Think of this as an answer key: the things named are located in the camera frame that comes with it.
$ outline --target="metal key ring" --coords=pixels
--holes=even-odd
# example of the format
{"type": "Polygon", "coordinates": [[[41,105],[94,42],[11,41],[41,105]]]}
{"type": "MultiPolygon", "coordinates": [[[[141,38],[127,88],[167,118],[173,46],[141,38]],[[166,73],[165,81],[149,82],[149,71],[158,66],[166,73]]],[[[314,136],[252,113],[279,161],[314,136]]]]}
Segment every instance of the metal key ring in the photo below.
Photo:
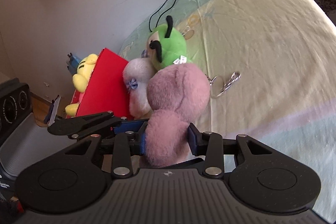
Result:
{"type": "Polygon", "coordinates": [[[191,30],[190,26],[187,26],[187,27],[185,27],[185,29],[181,32],[181,34],[182,34],[183,36],[185,36],[185,35],[187,34],[187,32],[189,32],[190,30],[191,30]]]}
{"type": "Polygon", "coordinates": [[[216,76],[215,76],[214,78],[212,78],[212,79],[208,77],[208,80],[209,80],[209,82],[210,82],[210,88],[212,87],[212,84],[213,84],[214,80],[215,80],[216,78],[218,78],[218,77],[221,78],[221,79],[223,80],[223,83],[224,83],[223,88],[220,90],[220,92],[219,92],[218,95],[213,96],[213,95],[211,95],[211,93],[210,93],[211,98],[212,98],[212,99],[217,99],[219,96],[221,96],[221,95],[222,95],[222,94],[223,94],[229,87],[232,86],[232,84],[233,84],[234,82],[236,82],[237,80],[239,80],[240,76],[241,76],[240,72],[235,71],[235,72],[231,75],[231,78],[230,78],[227,82],[224,82],[224,79],[223,79],[223,77],[222,77],[221,75],[216,75],[216,76]]]}

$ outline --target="wooden floor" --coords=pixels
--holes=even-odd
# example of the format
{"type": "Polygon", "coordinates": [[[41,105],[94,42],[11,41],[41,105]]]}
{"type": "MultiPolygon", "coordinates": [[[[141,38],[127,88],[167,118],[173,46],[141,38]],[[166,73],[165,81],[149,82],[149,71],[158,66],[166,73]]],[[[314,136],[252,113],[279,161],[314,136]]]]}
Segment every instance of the wooden floor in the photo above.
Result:
{"type": "Polygon", "coordinates": [[[40,127],[47,127],[48,125],[44,124],[43,120],[48,114],[49,106],[34,97],[31,97],[31,104],[33,105],[33,113],[37,125],[40,127]]]}

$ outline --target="black antenna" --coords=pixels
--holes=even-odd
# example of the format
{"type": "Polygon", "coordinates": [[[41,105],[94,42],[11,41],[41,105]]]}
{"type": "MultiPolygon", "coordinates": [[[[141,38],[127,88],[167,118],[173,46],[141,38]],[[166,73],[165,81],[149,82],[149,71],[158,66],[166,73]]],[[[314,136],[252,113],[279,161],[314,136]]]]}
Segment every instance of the black antenna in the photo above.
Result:
{"type": "Polygon", "coordinates": [[[167,16],[166,21],[167,21],[167,24],[168,24],[168,28],[167,28],[165,38],[169,38],[170,34],[171,34],[171,31],[173,29],[173,18],[171,16],[167,16]]]}
{"type": "Polygon", "coordinates": [[[160,41],[151,41],[149,44],[149,48],[156,51],[156,58],[160,63],[162,63],[162,48],[160,41]]]}

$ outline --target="blue gripper pad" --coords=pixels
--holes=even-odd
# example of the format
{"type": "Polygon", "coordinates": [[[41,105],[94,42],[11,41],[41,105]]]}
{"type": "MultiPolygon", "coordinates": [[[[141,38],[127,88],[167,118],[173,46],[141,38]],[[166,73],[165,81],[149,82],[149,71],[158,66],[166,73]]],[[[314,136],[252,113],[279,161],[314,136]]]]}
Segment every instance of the blue gripper pad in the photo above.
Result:
{"type": "Polygon", "coordinates": [[[192,131],[190,127],[188,127],[188,143],[189,143],[191,153],[193,155],[196,155],[196,152],[197,152],[196,135],[194,134],[194,132],[192,131]]]}
{"type": "MultiPolygon", "coordinates": [[[[114,134],[119,134],[123,133],[126,131],[133,131],[133,132],[138,132],[143,125],[144,122],[147,122],[148,119],[143,119],[143,120],[133,120],[133,121],[125,121],[122,122],[119,127],[114,127],[114,134]]],[[[142,134],[141,140],[140,140],[140,152],[145,155],[146,152],[146,132],[142,134]]]]}

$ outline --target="pink stuffed animal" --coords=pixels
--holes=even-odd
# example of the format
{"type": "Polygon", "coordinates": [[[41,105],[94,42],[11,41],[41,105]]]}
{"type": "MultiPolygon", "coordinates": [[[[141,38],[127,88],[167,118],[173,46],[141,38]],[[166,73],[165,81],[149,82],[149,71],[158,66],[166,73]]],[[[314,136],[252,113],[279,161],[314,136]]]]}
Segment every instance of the pink stuffed animal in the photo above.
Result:
{"type": "Polygon", "coordinates": [[[195,64],[170,65],[149,81],[147,99],[154,112],[146,128],[146,159],[151,166],[185,160],[187,128],[204,111],[209,96],[209,81],[195,64]]]}

